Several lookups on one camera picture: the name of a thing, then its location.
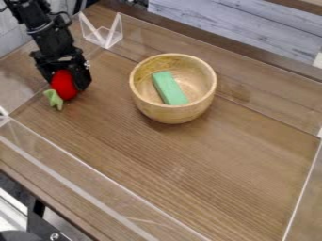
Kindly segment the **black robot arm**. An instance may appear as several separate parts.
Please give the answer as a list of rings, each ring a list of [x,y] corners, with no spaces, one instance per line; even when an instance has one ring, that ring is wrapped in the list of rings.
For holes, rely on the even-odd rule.
[[[4,3],[36,43],[37,50],[31,52],[31,57],[48,83],[57,71],[67,70],[75,88],[84,90],[92,83],[92,76],[83,50],[75,46],[68,13],[52,12],[47,0],[4,0]]]

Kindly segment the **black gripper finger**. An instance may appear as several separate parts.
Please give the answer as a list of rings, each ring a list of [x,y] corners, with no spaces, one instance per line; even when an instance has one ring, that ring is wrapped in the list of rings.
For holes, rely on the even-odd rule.
[[[36,69],[40,71],[41,76],[47,80],[48,83],[52,83],[53,73],[55,73],[55,66],[52,64],[36,65]]]
[[[84,61],[71,67],[75,87],[79,91],[83,91],[92,83],[90,67],[91,65],[88,61]]]

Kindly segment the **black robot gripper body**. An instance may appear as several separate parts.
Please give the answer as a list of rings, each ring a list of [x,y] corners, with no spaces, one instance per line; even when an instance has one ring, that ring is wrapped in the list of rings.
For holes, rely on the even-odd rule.
[[[72,74],[87,73],[86,58],[82,49],[75,46],[68,24],[29,26],[28,34],[37,46],[31,57],[41,74],[53,74],[59,70],[68,70]]]

